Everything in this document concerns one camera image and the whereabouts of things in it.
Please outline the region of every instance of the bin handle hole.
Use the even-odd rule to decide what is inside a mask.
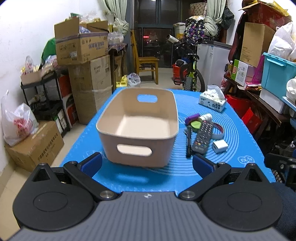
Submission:
[[[157,96],[156,95],[138,95],[137,100],[139,102],[155,103],[157,102]]]
[[[151,156],[152,150],[147,146],[133,146],[118,144],[117,150],[121,154],[134,155],[134,156]]]

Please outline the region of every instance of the tiled floor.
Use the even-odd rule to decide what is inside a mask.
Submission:
[[[151,72],[142,72],[140,73],[142,81],[141,87],[181,89],[181,86],[174,85],[172,76],[172,69],[160,68],[158,77],[159,84],[156,85],[151,79]],[[85,125],[81,125],[79,123],[75,124],[71,131],[65,135],[65,145],[61,149],[58,156],[55,158],[53,164],[51,165],[52,167],[58,167],[60,165],[84,128]],[[30,173],[28,171],[17,167],[10,177],[0,197],[0,238],[3,240],[11,237],[19,229],[19,226],[17,225],[12,213],[12,203],[29,175]]]

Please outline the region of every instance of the blue mat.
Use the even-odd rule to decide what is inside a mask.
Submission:
[[[212,148],[212,142],[206,153],[206,157],[212,162],[224,161],[232,167],[245,167],[249,162],[255,162],[270,182],[274,182],[274,176],[270,169],[264,166],[263,154],[257,143],[249,133],[242,120],[227,103],[222,113],[198,104],[200,93],[172,90],[177,102],[179,115],[179,133],[177,135],[171,160],[164,168],[140,168],[130,167],[110,162],[106,157],[96,130],[96,122],[106,105],[114,95],[106,101],[94,118],[85,128],[78,140],[61,163],[61,166],[68,161],[82,161],[94,152],[101,152],[104,156],[101,169],[94,175],[93,179],[107,188],[120,193],[122,191],[174,191],[178,195],[181,191],[192,186],[201,177],[192,167],[192,158],[187,159],[185,118],[199,113],[201,115],[211,113],[213,121],[221,124],[225,129],[224,140],[229,147],[226,152],[216,154]]]

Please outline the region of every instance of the green round lid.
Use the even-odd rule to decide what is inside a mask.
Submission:
[[[202,125],[202,123],[199,122],[199,121],[197,121],[197,120],[195,120],[195,121],[191,122],[190,125],[191,125],[191,128],[192,128],[192,131],[195,132],[195,131],[198,131],[199,130],[199,128]]]

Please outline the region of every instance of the black metal shelf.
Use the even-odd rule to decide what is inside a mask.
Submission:
[[[61,100],[51,100],[49,101],[50,109],[49,110],[35,110],[33,111],[34,115],[52,115],[59,108],[63,107],[63,101]]]
[[[55,80],[55,82],[56,82],[57,92],[58,92],[58,95],[59,95],[59,100],[50,100],[48,98],[45,84],[47,82],[51,81],[51,80]],[[54,72],[50,72],[47,75],[45,75],[42,78],[41,81],[38,81],[38,82],[35,82],[35,83],[30,83],[30,84],[27,84],[27,85],[23,85],[21,83],[21,88],[22,88],[22,91],[24,93],[24,97],[25,97],[25,100],[26,100],[26,103],[27,103],[28,106],[30,106],[30,105],[29,105],[29,102],[28,102],[28,99],[27,99],[27,96],[26,96],[26,93],[25,93],[25,89],[35,88],[36,94],[38,94],[37,86],[43,86],[43,92],[44,92],[46,101],[44,102],[44,106],[43,107],[38,108],[37,110],[34,110],[33,111],[36,119],[38,121],[42,121],[42,120],[45,120],[45,121],[54,120],[54,118],[59,113],[59,111],[62,110],[63,111],[63,114],[64,114],[64,119],[65,119],[65,122],[66,122],[66,125],[67,125],[66,128],[61,133],[62,137],[64,137],[65,134],[68,131],[70,131],[70,124],[69,124],[69,121],[68,121],[68,118],[67,118],[65,109],[63,107],[63,100],[62,100],[61,93],[59,91],[59,83],[58,83],[57,73],[55,71]]]
[[[30,83],[30,84],[26,84],[26,85],[23,85],[21,83],[21,88],[22,90],[24,89],[28,89],[28,88],[32,88],[32,87],[36,87],[36,86],[39,86],[39,85],[44,85],[45,83],[51,81],[51,80],[54,80],[57,78],[57,73],[54,71],[54,72],[50,72],[48,73],[47,75],[45,75],[40,81],[38,82],[34,82],[34,83]]]

